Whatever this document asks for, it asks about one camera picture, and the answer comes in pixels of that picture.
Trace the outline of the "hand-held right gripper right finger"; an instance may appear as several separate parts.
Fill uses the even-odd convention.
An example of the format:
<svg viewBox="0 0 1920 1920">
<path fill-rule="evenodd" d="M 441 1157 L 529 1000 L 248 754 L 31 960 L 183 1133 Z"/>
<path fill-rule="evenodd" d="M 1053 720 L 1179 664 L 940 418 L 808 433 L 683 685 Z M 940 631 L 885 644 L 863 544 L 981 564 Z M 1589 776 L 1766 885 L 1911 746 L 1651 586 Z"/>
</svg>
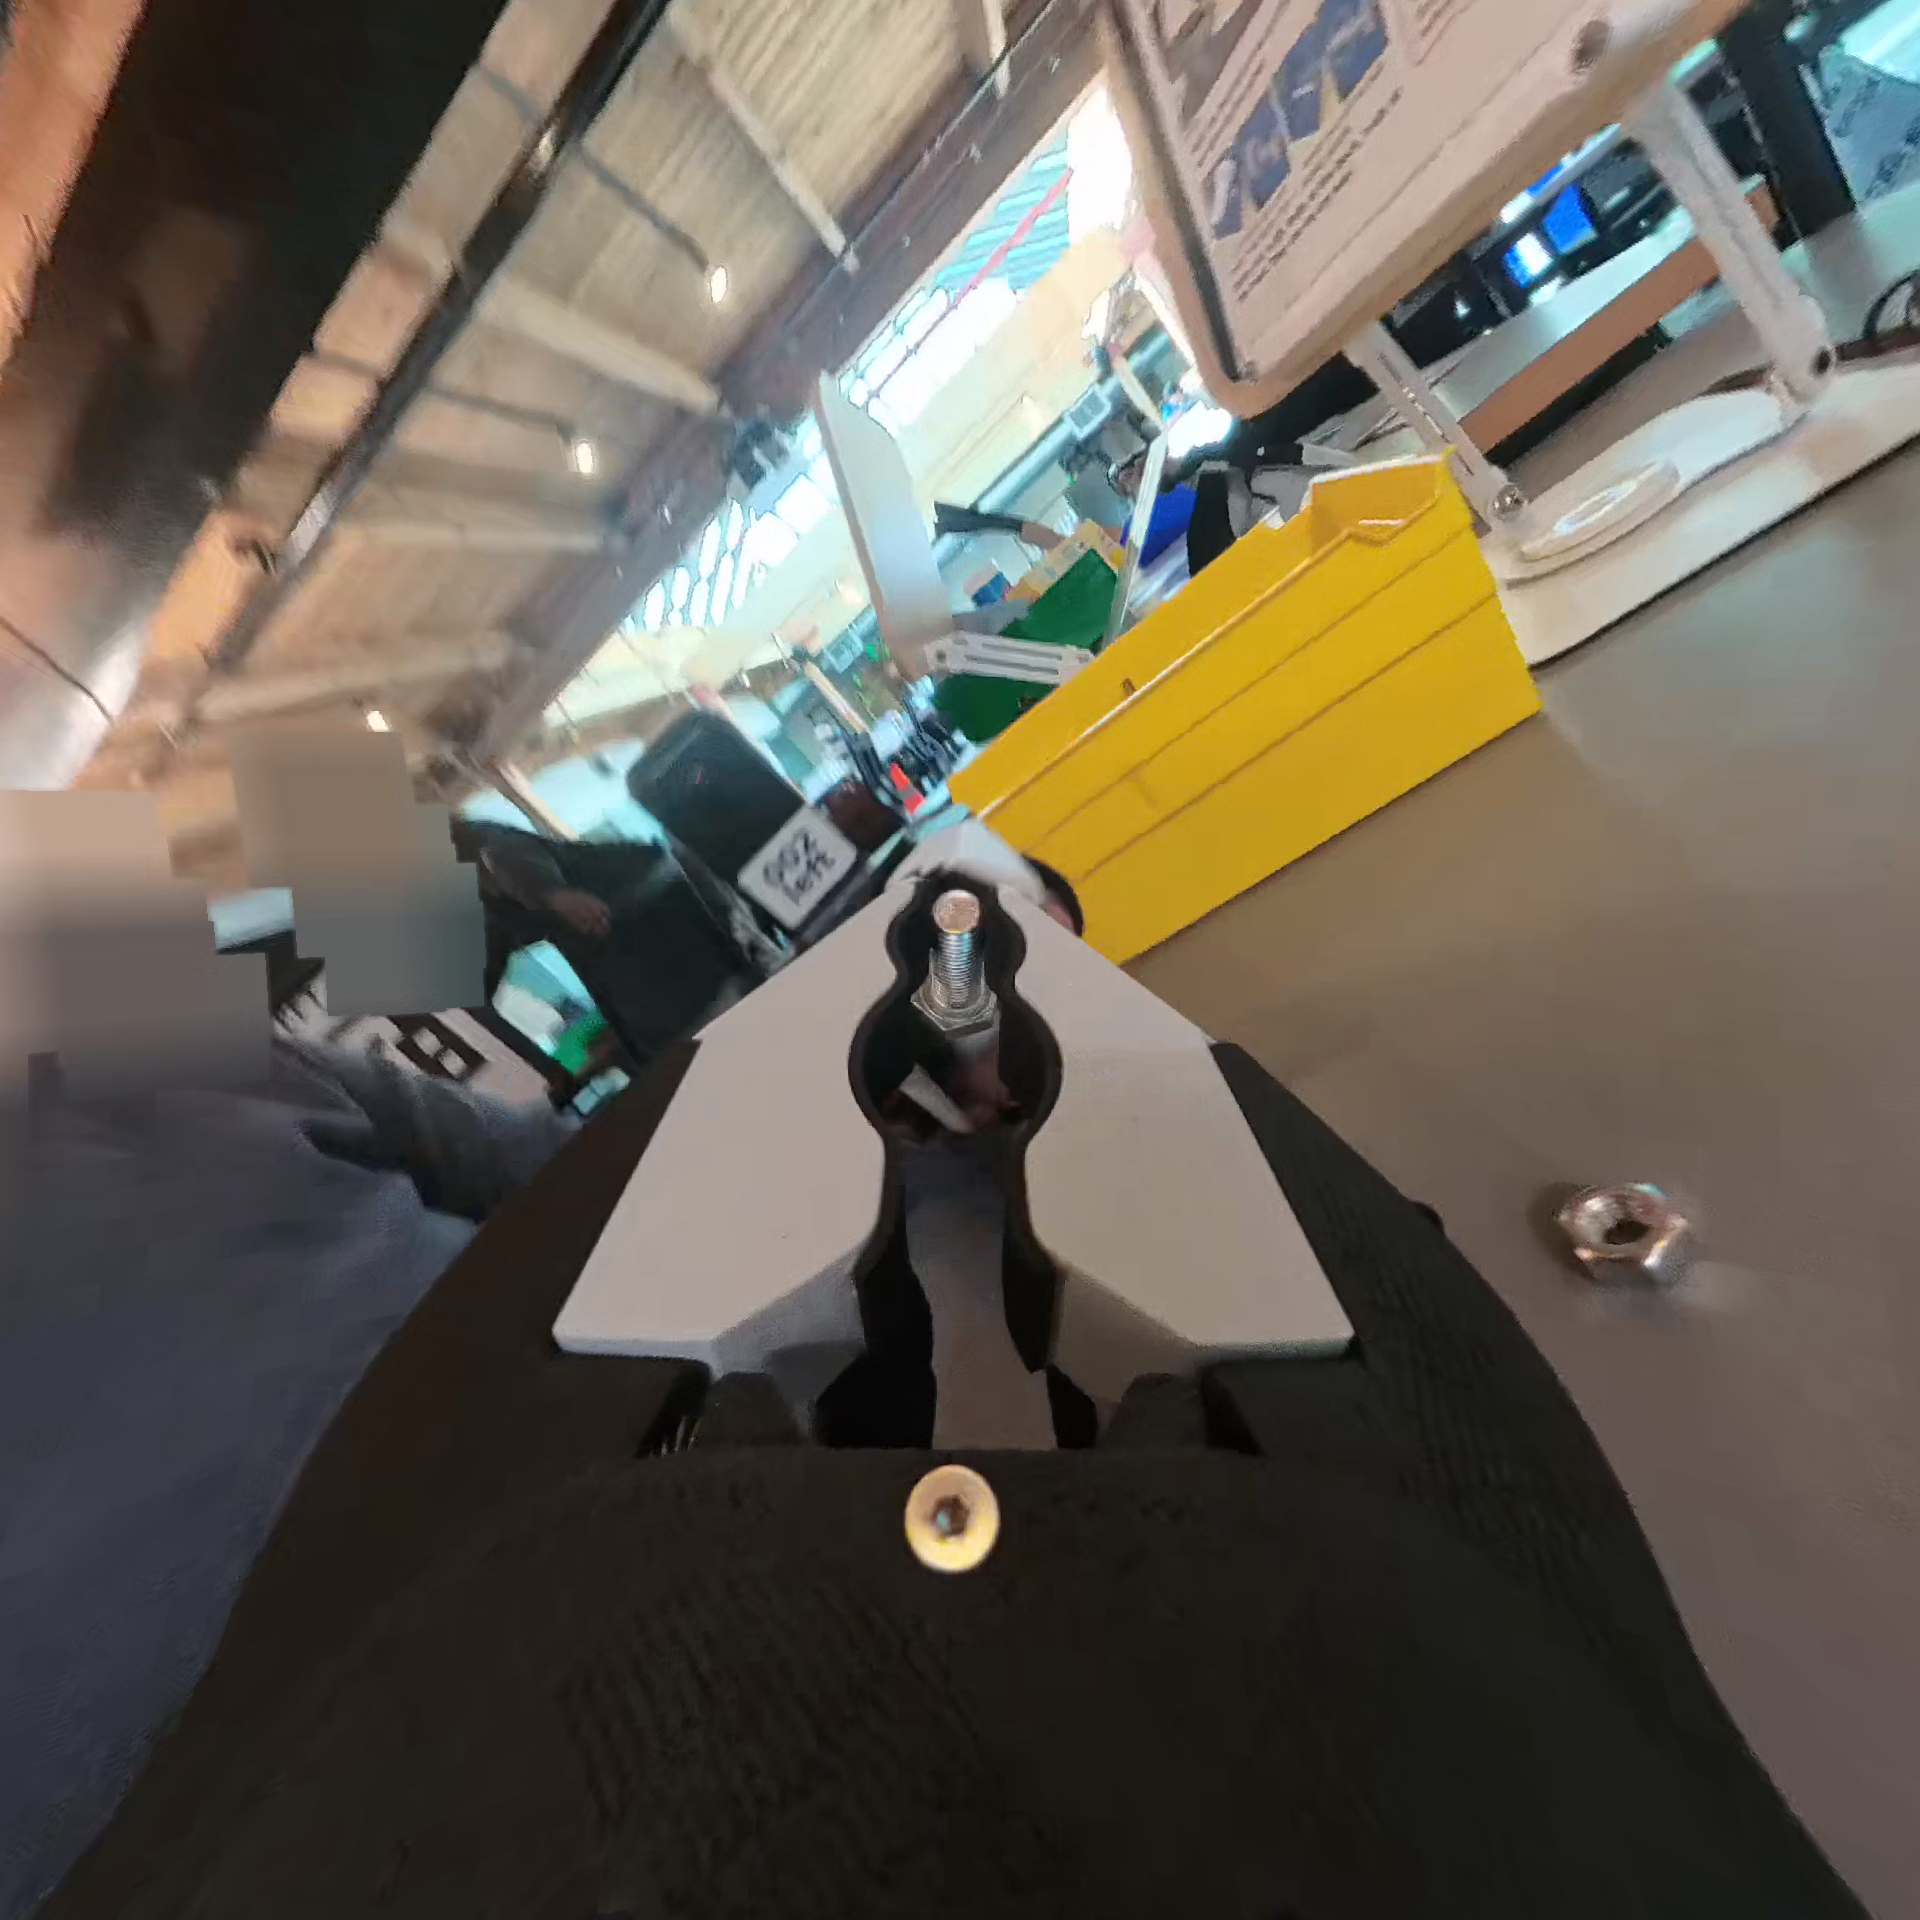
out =
<svg viewBox="0 0 1920 1920">
<path fill-rule="evenodd" d="M 1092 1397 L 1227 1360 L 1353 1344 L 1326 1269 L 1208 1034 L 1013 896 L 1013 986 L 1061 1058 L 1023 1149 L 1030 1231 L 1057 1274 L 1052 1360 Z"/>
</svg>

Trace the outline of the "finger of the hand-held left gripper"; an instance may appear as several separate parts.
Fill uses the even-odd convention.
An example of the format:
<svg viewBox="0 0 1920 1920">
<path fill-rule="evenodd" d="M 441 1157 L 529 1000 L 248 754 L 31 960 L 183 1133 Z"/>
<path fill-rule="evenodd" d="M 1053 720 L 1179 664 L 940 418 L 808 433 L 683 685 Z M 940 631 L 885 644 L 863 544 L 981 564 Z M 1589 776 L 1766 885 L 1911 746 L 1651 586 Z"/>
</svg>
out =
<svg viewBox="0 0 1920 1920">
<path fill-rule="evenodd" d="M 1019 896 L 1070 933 L 1086 929 L 1083 906 L 1067 878 L 1008 846 L 982 822 L 950 822 L 918 839 L 895 866 L 895 882 L 921 882 L 937 872 L 955 874 L 974 889 Z"/>
</svg>

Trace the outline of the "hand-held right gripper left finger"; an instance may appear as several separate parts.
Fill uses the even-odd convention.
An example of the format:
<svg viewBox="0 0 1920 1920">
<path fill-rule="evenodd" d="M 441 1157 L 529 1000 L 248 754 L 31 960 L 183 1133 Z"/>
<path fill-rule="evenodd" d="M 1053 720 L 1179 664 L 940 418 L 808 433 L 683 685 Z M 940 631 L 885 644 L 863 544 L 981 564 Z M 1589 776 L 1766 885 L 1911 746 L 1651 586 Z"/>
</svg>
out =
<svg viewBox="0 0 1920 1920">
<path fill-rule="evenodd" d="M 895 996 L 901 880 L 709 1021 L 550 1336 L 825 1388 L 853 1360 L 929 1375 L 891 1142 L 857 1034 Z"/>
</svg>

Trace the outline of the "silver hex bolt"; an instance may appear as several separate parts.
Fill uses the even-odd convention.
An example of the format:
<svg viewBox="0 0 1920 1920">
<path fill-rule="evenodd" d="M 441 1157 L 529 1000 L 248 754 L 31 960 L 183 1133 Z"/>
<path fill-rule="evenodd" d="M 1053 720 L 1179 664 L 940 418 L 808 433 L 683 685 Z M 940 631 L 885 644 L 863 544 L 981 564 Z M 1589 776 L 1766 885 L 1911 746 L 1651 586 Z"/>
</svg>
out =
<svg viewBox="0 0 1920 1920">
<path fill-rule="evenodd" d="M 984 906 L 966 886 L 940 890 L 929 906 L 932 948 L 923 980 L 940 978 L 950 998 L 971 996 L 987 980 Z M 987 1128 L 1001 1120 L 1001 1021 L 975 1040 L 941 1042 L 940 1086 L 968 1126 Z"/>
</svg>

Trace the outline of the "yellow plastic bin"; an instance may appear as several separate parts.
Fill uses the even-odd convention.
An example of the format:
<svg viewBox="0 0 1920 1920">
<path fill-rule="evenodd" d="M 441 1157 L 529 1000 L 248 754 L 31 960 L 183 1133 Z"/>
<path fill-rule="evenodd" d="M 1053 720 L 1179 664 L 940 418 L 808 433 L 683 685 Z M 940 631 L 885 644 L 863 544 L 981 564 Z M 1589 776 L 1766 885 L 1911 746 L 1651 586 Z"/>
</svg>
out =
<svg viewBox="0 0 1920 1920">
<path fill-rule="evenodd" d="M 1452 468 L 1375 471 L 1252 528 L 950 792 L 1128 965 L 1541 709 Z"/>
</svg>

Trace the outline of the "thin wooden board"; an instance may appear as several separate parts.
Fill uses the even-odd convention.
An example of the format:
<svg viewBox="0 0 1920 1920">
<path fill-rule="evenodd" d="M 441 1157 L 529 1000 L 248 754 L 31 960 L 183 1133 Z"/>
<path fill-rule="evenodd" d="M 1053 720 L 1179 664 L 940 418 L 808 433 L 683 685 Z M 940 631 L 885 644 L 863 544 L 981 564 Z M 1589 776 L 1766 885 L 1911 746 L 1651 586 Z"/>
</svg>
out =
<svg viewBox="0 0 1920 1920">
<path fill-rule="evenodd" d="M 953 636 L 953 605 L 911 472 L 897 441 L 831 374 L 819 382 L 814 415 L 879 639 L 905 681 L 923 681 L 934 644 Z"/>
</svg>

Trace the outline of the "operator's arm in grey sleeve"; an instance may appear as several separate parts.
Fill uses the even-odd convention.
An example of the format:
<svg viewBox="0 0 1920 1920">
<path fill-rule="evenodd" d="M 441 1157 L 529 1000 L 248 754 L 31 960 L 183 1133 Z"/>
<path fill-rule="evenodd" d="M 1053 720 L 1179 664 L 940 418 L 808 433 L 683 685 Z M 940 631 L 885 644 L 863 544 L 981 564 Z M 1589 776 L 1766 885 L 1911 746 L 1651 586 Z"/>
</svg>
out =
<svg viewBox="0 0 1920 1920">
<path fill-rule="evenodd" d="M 300 1040 L 245 1087 L 37 1072 L 4 1118 L 4 1916 L 183 1711 L 373 1358 L 580 1124 Z"/>
</svg>

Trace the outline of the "white round disc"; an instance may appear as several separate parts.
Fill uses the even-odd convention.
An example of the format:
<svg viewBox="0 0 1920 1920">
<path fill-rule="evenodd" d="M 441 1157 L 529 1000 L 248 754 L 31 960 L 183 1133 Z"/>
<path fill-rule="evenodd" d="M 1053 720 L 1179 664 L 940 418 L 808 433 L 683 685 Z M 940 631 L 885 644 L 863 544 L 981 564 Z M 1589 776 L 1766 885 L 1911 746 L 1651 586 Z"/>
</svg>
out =
<svg viewBox="0 0 1920 1920">
<path fill-rule="evenodd" d="M 1582 471 L 1531 503 L 1519 557 L 1555 568 L 1603 551 L 1664 511 L 1683 492 L 1673 458 Z"/>
</svg>

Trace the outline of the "paper instruction sheet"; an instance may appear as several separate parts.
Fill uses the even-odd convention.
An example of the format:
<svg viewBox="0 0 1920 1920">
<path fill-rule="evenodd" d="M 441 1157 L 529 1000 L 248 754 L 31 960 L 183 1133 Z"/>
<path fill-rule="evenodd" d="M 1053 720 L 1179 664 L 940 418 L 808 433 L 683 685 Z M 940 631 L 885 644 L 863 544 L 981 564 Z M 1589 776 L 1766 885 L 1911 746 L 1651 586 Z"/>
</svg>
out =
<svg viewBox="0 0 1920 1920">
<path fill-rule="evenodd" d="M 1190 338 L 1268 377 L 1614 33 L 1612 5 L 1110 5 Z"/>
</svg>

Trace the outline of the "white board stand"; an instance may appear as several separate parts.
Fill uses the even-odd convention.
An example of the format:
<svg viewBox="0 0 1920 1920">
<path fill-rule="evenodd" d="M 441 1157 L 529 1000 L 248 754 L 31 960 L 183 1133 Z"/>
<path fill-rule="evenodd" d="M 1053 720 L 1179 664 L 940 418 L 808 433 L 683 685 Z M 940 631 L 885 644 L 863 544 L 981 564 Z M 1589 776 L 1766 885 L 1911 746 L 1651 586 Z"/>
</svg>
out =
<svg viewBox="0 0 1920 1920">
<path fill-rule="evenodd" d="M 1548 664 L 1691 583 L 1742 545 L 1915 444 L 1915 330 L 1841 322 L 1827 295 L 1865 295 L 1894 265 L 1892 232 L 1867 223 L 1782 255 L 1733 165 L 1676 79 L 1643 93 L 1623 129 L 1686 214 L 1660 258 L 1713 270 L 1712 324 L 1660 351 L 1620 389 L 1561 425 L 1527 476 L 1492 458 L 1494 429 L 1453 404 L 1463 374 L 1432 382 L 1375 328 L 1360 343 L 1383 382 L 1391 437 L 1328 482 L 1444 464 L 1477 514 L 1501 607 L 1531 666 Z M 1637 533 L 1561 566 L 1527 566 L 1531 503 L 1582 471 L 1673 458 L 1683 492 Z"/>
</svg>

